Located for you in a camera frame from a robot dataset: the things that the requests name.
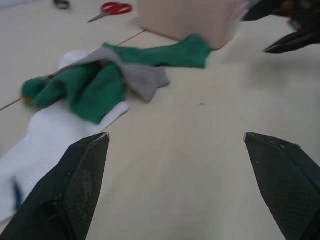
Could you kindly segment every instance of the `scissors blade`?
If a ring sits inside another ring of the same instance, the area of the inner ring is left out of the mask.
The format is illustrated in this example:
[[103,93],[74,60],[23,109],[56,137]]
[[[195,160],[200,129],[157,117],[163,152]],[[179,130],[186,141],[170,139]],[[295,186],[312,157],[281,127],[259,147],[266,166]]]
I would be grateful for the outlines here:
[[91,22],[93,22],[93,21],[95,21],[95,20],[102,19],[103,17],[109,16],[109,15],[110,15],[109,12],[102,12],[102,13],[99,14],[98,16],[96,16],[96,17],[92,18],[90,21],[88,21],[87,24],[88,24],[88,23],[91,23]]

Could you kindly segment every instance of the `pink box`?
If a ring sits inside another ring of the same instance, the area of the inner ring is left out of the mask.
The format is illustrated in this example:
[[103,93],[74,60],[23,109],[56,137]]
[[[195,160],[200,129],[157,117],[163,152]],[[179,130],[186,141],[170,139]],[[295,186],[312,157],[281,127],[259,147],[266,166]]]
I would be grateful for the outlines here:
[[199,34],[219,49],[235,34],[242,0],[137,0],[140,25],[154,33],[183,40]]

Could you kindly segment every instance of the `white towel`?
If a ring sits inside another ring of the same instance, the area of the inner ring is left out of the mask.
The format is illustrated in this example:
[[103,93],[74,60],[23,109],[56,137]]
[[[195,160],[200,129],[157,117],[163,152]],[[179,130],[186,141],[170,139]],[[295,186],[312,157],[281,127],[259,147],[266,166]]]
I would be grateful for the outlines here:
[[[59,67],[85,58],[89,53],[67,53]],[[72,113],[66,100],[38,111],[30,120],[27,136],[0,159],[0,222],[16,212],[14,177],[24,201],[37,182],[57,165],[70,145],[100,133],[128,110],[129,105],[125,101],[120,102],[100,124],[93,124]]]

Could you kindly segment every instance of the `red scissors handle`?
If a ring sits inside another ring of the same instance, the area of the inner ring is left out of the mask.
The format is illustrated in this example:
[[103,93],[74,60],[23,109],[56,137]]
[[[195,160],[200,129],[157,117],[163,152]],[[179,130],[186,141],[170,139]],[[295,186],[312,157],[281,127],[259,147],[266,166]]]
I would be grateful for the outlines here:
[[101,11],[109,15],[127,14],[132,11],[132,5],[119,2],[107,2],[101,6]]

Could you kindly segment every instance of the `green cloth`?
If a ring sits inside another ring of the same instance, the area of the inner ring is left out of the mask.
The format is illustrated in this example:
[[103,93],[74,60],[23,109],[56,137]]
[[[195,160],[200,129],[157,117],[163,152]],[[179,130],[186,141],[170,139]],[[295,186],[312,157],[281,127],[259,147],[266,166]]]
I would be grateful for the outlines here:
[[[139,49],[104,43],[115,51],[124,63],[148,66],[205,68],[212,48],[198,35],[170,46]],[[73,67],[53,78],[30,79],[22,86],[22,96],[30,107],[47,107],[66,98],[71,110],[81,118],[100,123],[118,103],[125,100],[123,77],[118,67],[98,62]]]

